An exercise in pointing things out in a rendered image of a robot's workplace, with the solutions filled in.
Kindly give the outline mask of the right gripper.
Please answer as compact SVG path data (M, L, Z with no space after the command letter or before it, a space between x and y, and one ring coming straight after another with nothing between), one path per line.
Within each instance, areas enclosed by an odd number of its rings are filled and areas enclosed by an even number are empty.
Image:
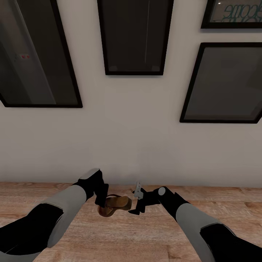
M140 212L145 213L145 207L152 205L148 198L149 192L145 191L143 188L141 188L141 192L143 192L143 199L138 199L136 209L129 210L129 213L136 215L139 215Z

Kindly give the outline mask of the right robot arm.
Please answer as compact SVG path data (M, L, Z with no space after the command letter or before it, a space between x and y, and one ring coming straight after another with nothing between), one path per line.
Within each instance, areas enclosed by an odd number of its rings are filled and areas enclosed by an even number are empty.
M137 206L131 214L145 213L145 207L162 204L177 221L202 262L262 262L262 248L237 237L223 222L202 212L166 186L153 192L137 181Z

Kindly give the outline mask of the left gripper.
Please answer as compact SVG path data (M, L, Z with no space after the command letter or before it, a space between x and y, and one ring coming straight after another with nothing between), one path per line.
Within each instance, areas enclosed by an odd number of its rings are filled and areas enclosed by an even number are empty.
M103 191L94 192L96 195L96 201L95 201L96 205L101 205L101 206L105 205L106 198L108 197L107 196L108 187L109 187L109 184L105 184L105 188Z

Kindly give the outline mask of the sandal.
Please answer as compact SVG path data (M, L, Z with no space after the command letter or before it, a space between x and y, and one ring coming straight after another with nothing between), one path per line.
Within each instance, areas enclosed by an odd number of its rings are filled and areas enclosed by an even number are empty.
M112 194L112 197L107 197L104 207L98 207L98 213L103 217L110 217L117 209L130 210L132 200L128 196L119 196Z

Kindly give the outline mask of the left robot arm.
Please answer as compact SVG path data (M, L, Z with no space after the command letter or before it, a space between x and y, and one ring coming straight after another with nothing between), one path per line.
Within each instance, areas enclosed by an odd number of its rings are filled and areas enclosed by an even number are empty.
M109 184L99 168L91 169L66 190L47 198L27 216L0 228L0 262L33 262L45 248L53 248L85 202L96 195L104 206Z

